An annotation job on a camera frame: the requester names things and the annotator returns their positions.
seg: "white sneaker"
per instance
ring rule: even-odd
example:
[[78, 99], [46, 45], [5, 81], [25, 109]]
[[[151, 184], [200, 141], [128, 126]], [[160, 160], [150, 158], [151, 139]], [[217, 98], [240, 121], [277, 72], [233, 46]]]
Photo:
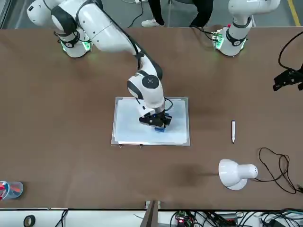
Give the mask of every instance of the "white sneaker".
[[141, 23], [141, 25], [143, 27], [157, 27], [157, 26], [161, 26], [163, 27], [164, 25], [160, 25], [157, 23], [157, 21], [155, 19], [151, 19], [151, 20], [145, 20]]

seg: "tape roll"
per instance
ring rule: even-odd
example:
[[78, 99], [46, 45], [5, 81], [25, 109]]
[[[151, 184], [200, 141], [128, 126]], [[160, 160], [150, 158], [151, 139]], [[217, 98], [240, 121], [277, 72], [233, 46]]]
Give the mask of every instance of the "tape roll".
[[34, 226], [36, 222], [36, 218], [34, 215], [28, 215], [25, 217], [24, 221], [23, 221], [23, 226], [24, 227], [32, 227]]

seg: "robotic arm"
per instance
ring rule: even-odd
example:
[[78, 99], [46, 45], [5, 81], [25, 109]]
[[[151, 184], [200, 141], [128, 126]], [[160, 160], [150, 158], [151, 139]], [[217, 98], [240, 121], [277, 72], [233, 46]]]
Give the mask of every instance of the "robotic arm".
[[252, 27], [252, 15], [269, 13], [278, 8], [281, 0], [230, 0], [228, 10], [233, 16], [231, 26], [213, 36], [215, 47], [227, 56], [237, 55], [244, 47]]
[[171, 116], [165, 113], [161, 67], [103, 10], [101, 0], [36, 0], [27, 13], [37, 25], [51, 17], [62, 32], [56, 35], [71, 57], [89, 51], [88, 42], [102, 51], [131, 53], [138, 60], [138, 70], [127, 81], [127, 88], [139, 103], [139, 122], [158, 130], [170, 124]]

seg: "yellow floor line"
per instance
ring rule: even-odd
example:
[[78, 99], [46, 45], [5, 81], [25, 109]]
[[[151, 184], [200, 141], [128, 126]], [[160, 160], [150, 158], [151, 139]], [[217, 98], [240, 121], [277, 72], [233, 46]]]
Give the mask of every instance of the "yellow floor line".
[[293, 15], [295, 25], [296, 26], [301, 26], [300, 20], [298, 18], [298, 14], [295, 11], [293, 0], [287, 0], [287, 2], [288, 2], [288, 5], [289, 5], [289, 8], [290, 8], [290, 11], [291, 11], [291, 13]]

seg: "metal bracket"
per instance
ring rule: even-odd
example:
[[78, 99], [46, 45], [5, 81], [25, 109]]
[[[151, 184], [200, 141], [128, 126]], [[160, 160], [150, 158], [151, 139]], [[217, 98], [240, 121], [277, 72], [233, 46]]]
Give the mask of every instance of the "metal bracket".
[[275, 84], [273, 85], [274, 91], [278, 91], [280, 88], [287, 85], [298, 85], [299, 90], [303, 90], [303, 65], [298, 71], [285, 70], [280, 75], [275, 77]]
[[[144, 209], [148, 209], [148, 206], [150, 205], [151, 201], [145, 201], [145, 207]], [[161, 201], [158, 201], [158, 209], [161, 209]]]
[[140, 227], [158, 227], [159, 202], [157, 201], [147, 201], [147, 202], [149, 202], [148, 209], [145, 212]]

